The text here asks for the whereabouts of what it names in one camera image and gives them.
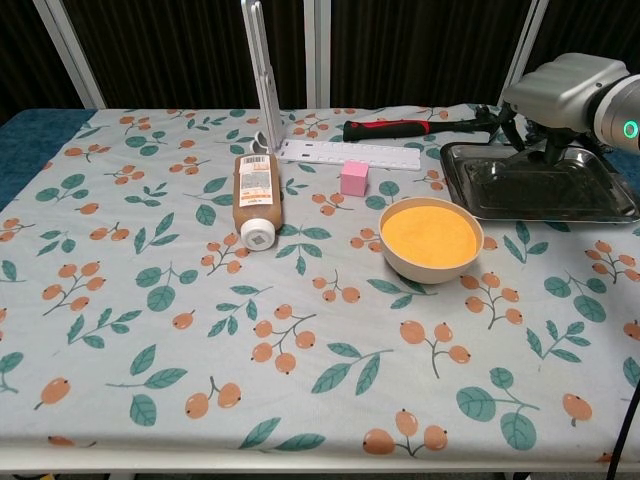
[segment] beige bowl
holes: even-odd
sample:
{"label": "beige bowl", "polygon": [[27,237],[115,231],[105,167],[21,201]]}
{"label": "beige bowl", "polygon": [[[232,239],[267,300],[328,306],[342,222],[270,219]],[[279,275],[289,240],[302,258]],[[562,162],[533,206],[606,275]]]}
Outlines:
{"label": "beige bowl", "polygon": [[[406,258],[398,255],[391,250],[382,236],[382,226],[385,222],[396,213],[412,207],[442,207],[447,210],[460,215],[471,226],[473,233],[476,237],[476,249],[475,254],[469,261],[452,265],[450,267],[425,267],[424,265],[415,264]],[[461,275],[471,264],[478,258],[480,250],[482,249],[482,243],[484,241],[484,233],[482,227],[478,221],[464,208],[455,205],[454,203],[446,200],[440,200],[438,198],[431,197],[412,197],[400,200],[393,205],[388,206],[380,215],[380,223],[378,225],[378,231],[380,232],[380,240],[382,243],[382,253],[384,258],[389,262],[389,265],[403,277],[408,278],[419,283],[443,283],[456,278]]]}

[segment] pink block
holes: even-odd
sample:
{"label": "pink block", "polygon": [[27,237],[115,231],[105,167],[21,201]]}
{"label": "pink block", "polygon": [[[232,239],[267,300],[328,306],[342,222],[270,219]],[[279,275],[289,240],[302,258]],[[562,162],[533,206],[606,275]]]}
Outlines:
{"label": "pink block", "polygon": [[346,161],[340,173],[340,192],[363,197],[367,189],[368,172],[369,165],[366,163]]}

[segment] silver tray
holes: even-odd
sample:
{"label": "silver tray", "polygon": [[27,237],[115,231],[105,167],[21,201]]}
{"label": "silver tray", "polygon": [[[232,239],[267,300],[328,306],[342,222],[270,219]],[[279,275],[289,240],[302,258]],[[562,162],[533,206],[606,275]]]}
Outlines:
{"label": "silver tray", "polygon": [[449,143],[442,167],[454,203],[486,220],[631,223],[640,199],[610,164],[579,147],[555,165],[542,151]]}

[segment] bottle cap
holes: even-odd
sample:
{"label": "bottle cap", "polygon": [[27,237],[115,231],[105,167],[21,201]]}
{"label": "bottle cap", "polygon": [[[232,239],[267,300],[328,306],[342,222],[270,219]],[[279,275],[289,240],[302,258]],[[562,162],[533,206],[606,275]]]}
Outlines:
{"label": "bottle cap", "polygon": [[240,227],[240,238],[249,250],[266,250],[276,241],[276,229],[265,218],[251,218]]}

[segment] brown bottle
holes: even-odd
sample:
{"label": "brown bottle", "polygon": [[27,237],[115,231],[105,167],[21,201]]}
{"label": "brown bottle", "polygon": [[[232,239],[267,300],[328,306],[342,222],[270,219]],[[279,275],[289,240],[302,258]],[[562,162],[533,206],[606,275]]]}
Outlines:
{"label": "brown bottle", "polygon": [[282,227],[280,180],[275,155],[236,158],[233,172],[233,220],[242,243],[250,250],[266,250]]}

